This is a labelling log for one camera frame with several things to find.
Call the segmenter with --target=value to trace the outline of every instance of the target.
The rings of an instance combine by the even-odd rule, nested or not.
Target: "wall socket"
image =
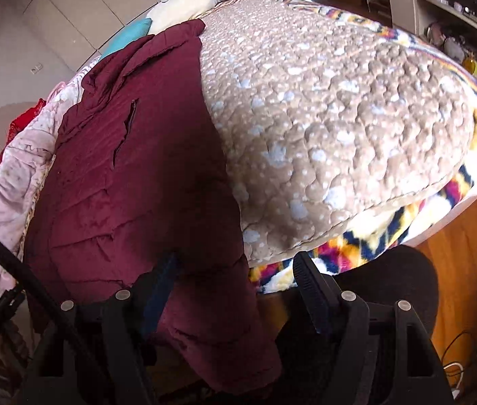
[[[32,69],[30,70],[30,72],[32,74],[36,74],[39,70],[41,70],[43,68],[43,64],[40,64],[39,62],[34,66],[32,67]]]

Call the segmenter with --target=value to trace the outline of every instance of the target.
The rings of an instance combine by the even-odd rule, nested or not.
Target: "beige quilted blanket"
[[[203,16],[203,91],[250,266],[436,193],[470,145],[476,99],[434,51],[330,10],[230,0]]]

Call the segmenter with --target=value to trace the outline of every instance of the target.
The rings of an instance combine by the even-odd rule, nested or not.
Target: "white cable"
[[[443,370],[446,370],[447,368],[450,368],[452,366],[458,366],[460,368],[460,379],[458,380],[458,383],[456,384],[456,387],[454,388],[455,390],[459,390],[461,382],[463,380],[463,372],[464,372],[465,369],[463,368],[463,366],[459,362],[451,362],[450,364],[444,366]]]

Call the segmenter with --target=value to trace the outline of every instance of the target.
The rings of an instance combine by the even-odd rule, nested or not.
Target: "wooden floor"
[[[439,278],[439,311],[432,342],[441,356],[462,330],[477,339],[477,201],[418,249],[435,265]],[[475,354],[468,337],[458,339],[444,363],[466,365]]]

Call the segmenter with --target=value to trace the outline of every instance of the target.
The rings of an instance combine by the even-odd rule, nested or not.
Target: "yellow object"
[[[473,76],[477,78],[477,61],[474,59],[474,56],[472,53],[463,60],[462,66],[470,74],[472,74]]]

